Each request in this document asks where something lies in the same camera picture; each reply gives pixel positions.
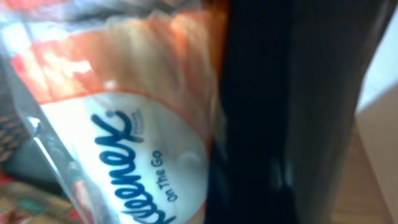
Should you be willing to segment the tissue pocket pack bundle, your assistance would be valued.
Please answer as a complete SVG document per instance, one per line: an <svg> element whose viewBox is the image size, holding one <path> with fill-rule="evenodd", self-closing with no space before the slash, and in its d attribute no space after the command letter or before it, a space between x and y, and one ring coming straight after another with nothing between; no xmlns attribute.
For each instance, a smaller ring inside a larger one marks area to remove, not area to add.
<svg viewBox="0 0 398 224"><path fill-rule="evenodd" d="M19 114L85 223L204 223L228 1L2 1Z"/></svg>

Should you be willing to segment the orange spaghetti packet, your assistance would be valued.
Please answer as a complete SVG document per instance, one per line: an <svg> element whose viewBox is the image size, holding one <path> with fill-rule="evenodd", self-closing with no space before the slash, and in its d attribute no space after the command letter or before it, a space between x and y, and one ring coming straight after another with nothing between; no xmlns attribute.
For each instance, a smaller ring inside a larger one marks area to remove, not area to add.
<svg viewBox="0 0 398 224"><path fill-rule="evenodd" d="M1 172L1 224L82 224L71 202Z"/></svg>

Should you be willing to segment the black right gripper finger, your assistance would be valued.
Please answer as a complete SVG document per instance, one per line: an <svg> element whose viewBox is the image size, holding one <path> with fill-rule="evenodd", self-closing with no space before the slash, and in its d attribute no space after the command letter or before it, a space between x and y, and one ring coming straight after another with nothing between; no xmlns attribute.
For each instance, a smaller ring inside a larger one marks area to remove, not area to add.
<svg viewBox="0 0 398 224"><path fill-rule="evenodd" d="M328 223L396 0L234 0L206 223Z"/></svg>

